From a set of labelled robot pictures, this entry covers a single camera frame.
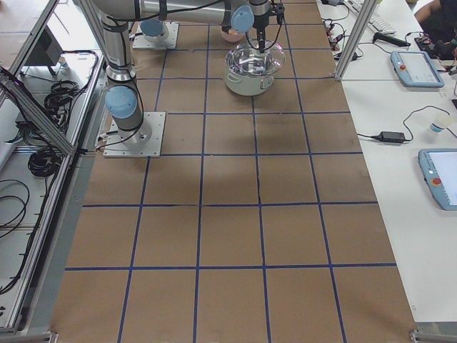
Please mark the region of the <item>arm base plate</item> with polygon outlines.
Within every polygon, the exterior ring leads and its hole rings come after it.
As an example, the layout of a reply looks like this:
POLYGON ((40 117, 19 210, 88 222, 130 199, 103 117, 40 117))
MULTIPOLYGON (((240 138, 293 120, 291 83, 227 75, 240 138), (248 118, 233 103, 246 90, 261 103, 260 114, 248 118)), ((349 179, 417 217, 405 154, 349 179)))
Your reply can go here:
POLYGON ((114 119, 110 130, 115 134, 107 137, 103 155, 106 158, 142 158, 161 156, 166 113, 146 112, 140 129, 129 139, 131 133, 119 130, 114 119))
POLYGON ((149 19, 141 21, 134 34, 134 49, 165 50, 175 49, 179 23, 149 19))

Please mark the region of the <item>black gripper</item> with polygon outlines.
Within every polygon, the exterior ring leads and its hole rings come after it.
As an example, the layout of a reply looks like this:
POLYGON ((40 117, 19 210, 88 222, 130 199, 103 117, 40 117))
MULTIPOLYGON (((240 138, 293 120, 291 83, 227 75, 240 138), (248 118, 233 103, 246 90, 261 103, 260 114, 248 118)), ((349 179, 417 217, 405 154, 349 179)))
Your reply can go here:
POLYGON ((249 0, 249 6, 253 12, 253 28, 257 29, 258 51, 264 53, 266 50, 265 28, 269 25, 271 5, 269 0, 249 0))

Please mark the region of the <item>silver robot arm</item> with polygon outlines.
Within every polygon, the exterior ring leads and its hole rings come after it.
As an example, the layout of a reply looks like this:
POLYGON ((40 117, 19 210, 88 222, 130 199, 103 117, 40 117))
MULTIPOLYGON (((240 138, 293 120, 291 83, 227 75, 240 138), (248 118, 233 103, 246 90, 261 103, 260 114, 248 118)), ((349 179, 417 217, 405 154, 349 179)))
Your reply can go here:
POLYGON ((92 1, 101 12, 101 28, 108 66, 110 90, 105 105, 113 117, 119 140, 116 144, 139 146, 149 139, 144 107, 137 88, 129 38, 129 24, 157 19, 217 24, 225 29, 247 32, 254 24, 250 1, 92 1))

